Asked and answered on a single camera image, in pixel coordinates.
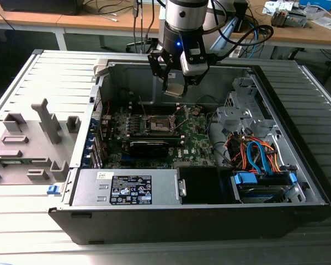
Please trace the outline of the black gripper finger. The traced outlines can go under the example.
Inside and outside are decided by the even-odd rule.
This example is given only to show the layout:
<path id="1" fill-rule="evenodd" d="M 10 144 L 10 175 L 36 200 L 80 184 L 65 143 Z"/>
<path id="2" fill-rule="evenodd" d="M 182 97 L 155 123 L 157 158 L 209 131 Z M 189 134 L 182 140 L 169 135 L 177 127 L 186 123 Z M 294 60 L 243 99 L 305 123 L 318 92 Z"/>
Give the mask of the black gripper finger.
<path id="1" fill-rule="evenodd" d="M 166 91 L 168 85 L 168 74 L 173 67 L 173 56 L 166 51 L 152 51 L 147 57 L 152 74 L 162 81 L 162 91 Z M 161 66 L 159 59 L 163 60 L 165 63 L 165 68 Z"/>
<path id="2" fill-rule="evenodd" d="M 184 75 L 183 76 L 184 77 L 184 86 L 183 86 L 183 93 L 181 94 L 181 96 L 182 97 L 186 96 L 186 93 L 187 93 L 188 88 L 190 86 L 199 85 L 206 74 L 207 74 L 207 70 L 204 73 L 200 74 L 200 75 L 195 75 L 195 76 L 185 76 Z"/>

